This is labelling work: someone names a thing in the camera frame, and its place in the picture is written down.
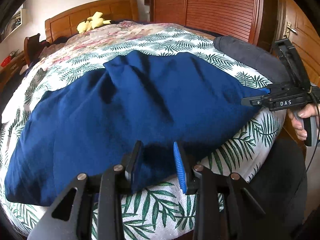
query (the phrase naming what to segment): floral bedspread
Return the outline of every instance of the floral bedspread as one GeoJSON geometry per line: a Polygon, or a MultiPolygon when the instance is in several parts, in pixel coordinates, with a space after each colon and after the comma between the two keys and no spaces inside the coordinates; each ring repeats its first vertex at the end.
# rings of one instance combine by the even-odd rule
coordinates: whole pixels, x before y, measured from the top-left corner
{"type": "MultiPolygon", "coordinates": [[[[22,81],[3,113],[0,132],[0,202],[16,228],[28,235],[45,208],[11,203],[4,194],[4,178],[11,155],[30,113],[42,95],[61,89],[85,72],[103,68],[118,55],[139,50],[150,55],[192,53],[212,64],[243,85],[262,88],[270,81],[256,70],[216,50],[213,42],[178,25],[137,25],[123,22],[80,34],[59,51],[42,59],[22,81]]],[[[238,172],[250,181],[265,161],[282,128],[285,111],[262,109],[233,138],[204,158],[201,163],[213,172],[238,172]]],[[[194,227],[196,196],[185,196],[176,177],[122,198],[122,217],[126,239],[173,239],[194,227]]],[[[92,239],[97,238],[97,205],[92,220],[92,239]]]]}

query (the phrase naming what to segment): metal pin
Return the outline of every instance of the metal pin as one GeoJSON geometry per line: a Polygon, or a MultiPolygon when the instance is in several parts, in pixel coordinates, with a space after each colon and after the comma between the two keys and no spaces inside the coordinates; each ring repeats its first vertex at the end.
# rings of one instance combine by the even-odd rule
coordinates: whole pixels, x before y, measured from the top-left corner
{"type": "Polygon", "coordinates": [[[122,171],[122,169],[123,169],[123,166],[121,164],[117,164],[113,166],[114,171],[122,171]]]}
{"type": "Polygon", "coordinates": [[[87,177],[87,175],[86,175],[85,173],[80,173],[80,174],[77,176],[77,179],[78,179],[78,180],[84,180],[86,177],[87,177]]]}
{"type": "Polygon", "coordinates": [[[195,171],[203,171],[203,165],[201,164],[196,164],[193,168],[195,171]]]}
{"type": "Polygon", "coordinates": [[[238,180],[240,179],[240,175],[236,172],[231,173],[231,179],[238,180]]]}

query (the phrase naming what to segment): headboard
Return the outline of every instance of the headboard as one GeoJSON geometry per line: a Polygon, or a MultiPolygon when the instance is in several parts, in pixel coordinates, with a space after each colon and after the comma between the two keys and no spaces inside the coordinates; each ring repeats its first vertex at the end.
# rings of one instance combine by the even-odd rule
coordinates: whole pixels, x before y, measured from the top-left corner
{"type": "Polygon", "coordinates": [[[139,20],[137,0],[98,0],[64,11],[44,22],[45,35],[52,43],[60,36],[78,33],[77,26],[95,12],[102,12],[105,20],[139,20]]]}

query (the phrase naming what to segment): yellow plush toy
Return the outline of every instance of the yellow plush toy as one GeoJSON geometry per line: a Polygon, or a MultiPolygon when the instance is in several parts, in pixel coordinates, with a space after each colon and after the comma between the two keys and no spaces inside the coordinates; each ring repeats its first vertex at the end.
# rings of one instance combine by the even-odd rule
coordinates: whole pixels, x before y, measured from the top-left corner
{"type": "Polygon", "coordinates": [[[110,24],[111,20],[104,20],[101,18],[103,13],[96,12],[93,16],[87,18],[87,21],[79,23],[77,30],[79,33],[87,32],[94,28],[101,27],[104,24],[110,24]]]}

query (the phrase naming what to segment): wooden wardrobe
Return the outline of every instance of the wooden wardrobe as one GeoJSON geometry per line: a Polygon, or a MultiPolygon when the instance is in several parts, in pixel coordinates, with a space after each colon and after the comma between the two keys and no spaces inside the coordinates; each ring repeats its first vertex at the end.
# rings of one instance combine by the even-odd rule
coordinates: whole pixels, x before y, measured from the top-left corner
{"type": "Polygon", "coordinates": [[[231,35],[270,50],[278,0],[150,0],[150,20],[231,35]]]}

